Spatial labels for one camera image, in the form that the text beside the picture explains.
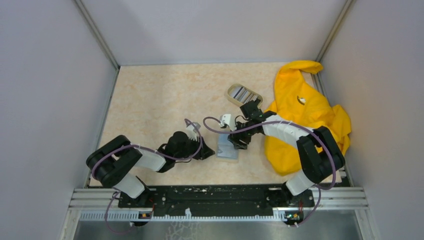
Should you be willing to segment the beige card holder wallet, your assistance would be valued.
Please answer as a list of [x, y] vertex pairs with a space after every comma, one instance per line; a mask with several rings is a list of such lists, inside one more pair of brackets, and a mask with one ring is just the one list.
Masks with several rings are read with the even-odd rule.
[[239, 162], [239, 151], [228, 140], [227, 134], [219, 134], [215, 151], [217, 161], [236, 164]]

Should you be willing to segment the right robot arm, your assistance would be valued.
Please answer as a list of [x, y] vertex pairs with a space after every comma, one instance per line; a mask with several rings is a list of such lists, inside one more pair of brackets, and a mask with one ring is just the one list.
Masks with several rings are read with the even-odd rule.
[[230, 115], [220, 118], [221, 127], [230, 129], [227, 139], [235, 149], [247, 149], [253, 135], [263, 134], [293, 147], [299, 156], [300, 170], [285, 183], [286, 189], [281, 193], [281, 199], [287, 206], [295, 206], [301, 200], [301, 193], [345, 165], [345, 158], [327, 127], [305, 127], [282, 118], [274, 111], [263, 112], [256, 100], [243, 104], [240, 110], [244, 122]]

